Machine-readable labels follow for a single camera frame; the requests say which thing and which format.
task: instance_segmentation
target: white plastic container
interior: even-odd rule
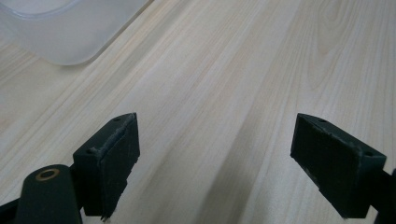
[[[52,63],[84,63],[149,2],[0,0],[0,32]]]

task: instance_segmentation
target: light wood grain surface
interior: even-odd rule
[[[78,66],[0,39],[0,203],[137,112],[141,157],[111,223],[373,223],[372,208],[341,219],[290,145],[296,114],[311,114],[390,172],[395,75],[394,0],[156,0]]]

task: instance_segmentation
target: table surface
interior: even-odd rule
[[[137,112],[141,157],[111,223],[373,223],[373,208],[341,219],[290,145],[306,113],[396,167],[395,24],[394,0],[156,0],[81,65],[0,39],[0,203]]]

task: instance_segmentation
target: wooden table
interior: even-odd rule
[[[372,208],[341,219],[290,145],[302,112],[396,167],[395,24],[394,0],[156,0],[90,63],[0,39],[0,203],[137,112],[141,157],[111,223],[373,223]]]

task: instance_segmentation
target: translucent container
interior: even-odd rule
[[[52,63],[84,63],[149,2],[0,0],[0,32]]]

